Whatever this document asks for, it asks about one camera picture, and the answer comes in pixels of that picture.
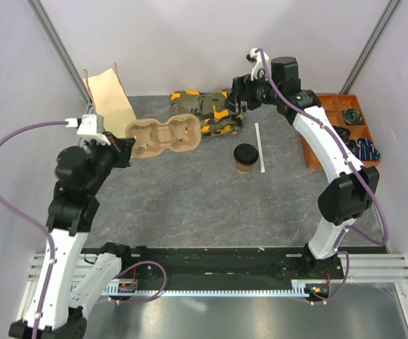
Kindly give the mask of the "brown paper bag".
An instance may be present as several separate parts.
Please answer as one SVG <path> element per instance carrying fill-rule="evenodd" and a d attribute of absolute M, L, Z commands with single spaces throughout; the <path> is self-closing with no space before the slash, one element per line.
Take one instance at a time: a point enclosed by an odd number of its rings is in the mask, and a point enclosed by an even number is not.
<path fill-rule="evenodd" d="M 83 69 L 83 82 L 96 113 L 104 117 L 104 129 L 117 138 L 125 138 L 126 127 L 136 120 L 136 115 L 119 77 L 117 63 L 97 76 L 89 76 Z"/>

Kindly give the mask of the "black plastic cup lid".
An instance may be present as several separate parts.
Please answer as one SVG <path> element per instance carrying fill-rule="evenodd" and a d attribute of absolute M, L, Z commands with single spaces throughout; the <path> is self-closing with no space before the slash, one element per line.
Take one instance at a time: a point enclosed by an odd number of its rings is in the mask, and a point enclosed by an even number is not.
<path fill-rule="evenodd" d="M 234 159 L 241 165 L 254 165 L 259 158 L 258 150 L 251 144 L 241 143 L 235 147 L 233 152 Z"/>

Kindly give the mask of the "brown paper coffee cup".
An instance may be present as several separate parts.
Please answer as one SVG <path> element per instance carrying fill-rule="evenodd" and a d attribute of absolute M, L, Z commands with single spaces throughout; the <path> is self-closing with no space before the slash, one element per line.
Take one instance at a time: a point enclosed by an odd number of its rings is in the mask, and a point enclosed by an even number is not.
<path fill-rule="evenodd" d="M 259 158 L 258 150 L 251 144 L 241 143 L 233 152 L 236 169 L 242 173 L 249 173 Z"/>

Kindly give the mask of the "cardboard cup carrier tray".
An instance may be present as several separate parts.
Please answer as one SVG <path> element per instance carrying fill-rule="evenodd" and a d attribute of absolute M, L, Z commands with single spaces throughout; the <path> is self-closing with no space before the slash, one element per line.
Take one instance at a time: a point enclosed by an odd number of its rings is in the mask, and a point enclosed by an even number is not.
<path fill-rule="evenodd" d="M 137 119 L 126 127 L 126 137 L 135 139 L 131 154 L 138 159 L 157 157 L 166 149 L 192 151 L 200 145 L 200 121 L 193 114 L 175 115 L 165 123 Z"/>

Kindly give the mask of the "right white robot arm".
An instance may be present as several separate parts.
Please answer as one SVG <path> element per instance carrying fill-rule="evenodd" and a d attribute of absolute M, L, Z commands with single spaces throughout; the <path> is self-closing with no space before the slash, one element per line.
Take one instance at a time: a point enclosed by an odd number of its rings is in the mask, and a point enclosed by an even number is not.
<path fill-rule="evenodd" d="M 233 112 L 255 110 L 261 105 L 276 107 L 311 147 L 328 180 L 318 197 L 322 218 L 301 260 L 303 273 L 317 278 L 336 257 L 343 233 L 375 201 L 379 172 L 353 155 L 329 122 L 318 96 L 302 89 L 294 57 L 269 59 L 257 48 L 246 58 L 253 68 L 249 74 L 233 79 L 225 106 Z"/>

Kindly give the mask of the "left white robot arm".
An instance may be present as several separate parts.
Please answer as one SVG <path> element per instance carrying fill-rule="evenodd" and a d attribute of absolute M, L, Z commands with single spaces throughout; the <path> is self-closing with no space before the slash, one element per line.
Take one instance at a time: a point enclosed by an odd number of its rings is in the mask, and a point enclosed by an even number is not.
<path fill-rule="evenodd" d="M 48 246 L 32 303 L 24 317 L 11 324 L 12 338 L 82 338 L 87 320 L 109 282 L 133 270 L 129 246 L 106 243 L 85 277 L 73 287 L 76 265 L 100 204 L 96 199 L 114 168 L 130 165 L 132 138 L 109 132 L 106 145 L 90 141 L 86 150 L 71 146 L 57 156 L 54 197 L 48 208 Z"/>

